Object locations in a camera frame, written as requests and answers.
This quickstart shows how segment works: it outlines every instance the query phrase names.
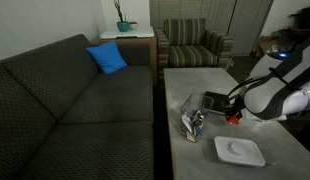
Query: table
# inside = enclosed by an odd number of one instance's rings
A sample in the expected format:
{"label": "table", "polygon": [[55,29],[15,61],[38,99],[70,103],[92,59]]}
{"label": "table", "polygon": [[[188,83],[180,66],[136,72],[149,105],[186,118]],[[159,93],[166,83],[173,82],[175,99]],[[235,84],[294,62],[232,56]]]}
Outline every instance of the table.
{"label": "table", "polygon": [[148,44],[150,48],[150,67],[153,74],[153,86],[157,86],[157,39],[152,27],[128,32],[118,32],[116,30],[112,33],[111,30],[105,31],[100,35],[100,38],[99,44],[104,44],[112,40],[115,40],[117,44]]}
{"label": "table", "polygon": [[[174,179],[310,179],[310,152],[276,121],[242,119],[239,125],[230,125],[224,116],[211,113],[198,142],[180,136],[180,108],[191,93],[227,94],[237,85],[224,69],[164,69],[164,79]],[[216,136],[252,140],[278,162],[260,168],[223,163],[217,156]]]}

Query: gray table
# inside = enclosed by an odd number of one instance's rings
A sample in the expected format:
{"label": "gray table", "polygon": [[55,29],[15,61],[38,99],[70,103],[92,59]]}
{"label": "gray table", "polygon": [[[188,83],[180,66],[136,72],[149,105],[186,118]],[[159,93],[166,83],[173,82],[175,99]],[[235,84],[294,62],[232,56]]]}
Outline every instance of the gray table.
{"label": "gray table", "polygon": [[[227,94],[237,85],[224,69],[164,69],[164,77],[174,179],[310,179],[310,152],[276,121],[242,119],[239,125],[229,125],[225,117],[211,113],[198,142],[180,136],[180,108],[190,94]],[[259,168],[223,163],[217,156],[216,136],[252,140],[278,162]]]}

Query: floor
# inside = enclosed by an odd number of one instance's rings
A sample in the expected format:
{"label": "floor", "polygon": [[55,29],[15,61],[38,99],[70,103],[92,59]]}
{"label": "floor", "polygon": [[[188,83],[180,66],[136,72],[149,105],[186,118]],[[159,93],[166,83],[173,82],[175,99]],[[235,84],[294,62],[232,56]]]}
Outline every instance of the floor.
{"label": "floor", "polygon": [[[252,57],[234,57],[234,66],[228,73],[238,82],[243,82],[258,59]],[[173,179],[171,150],[168,135],[167,111],[165,107],[165,89],[154,88],[154,169],[155,179]],[[288,116],[281,122],[298,141],[310,151],[310,111]]]}

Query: white plate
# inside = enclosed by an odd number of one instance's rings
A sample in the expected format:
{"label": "white plate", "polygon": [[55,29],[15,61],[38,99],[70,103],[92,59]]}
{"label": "white plate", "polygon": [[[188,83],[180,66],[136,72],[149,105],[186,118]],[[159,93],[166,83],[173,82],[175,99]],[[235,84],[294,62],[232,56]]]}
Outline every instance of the white plate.
{"label": "white plate", "polygon": [[215,137],[218,158],[227,163],[264,166],[265,160],[257,145],[247,139],[232,137]]}

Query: gray sofa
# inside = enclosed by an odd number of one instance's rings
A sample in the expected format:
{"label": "gray sofa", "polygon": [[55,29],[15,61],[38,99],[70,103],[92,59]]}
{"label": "gray sofa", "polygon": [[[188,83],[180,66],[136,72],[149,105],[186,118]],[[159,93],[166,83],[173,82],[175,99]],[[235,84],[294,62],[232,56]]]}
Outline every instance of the gray sofa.
{"label": "gray sofa", "polygon": [[84,35],[0,61],[0,179],[153,179],[147,45],[105,75]]}

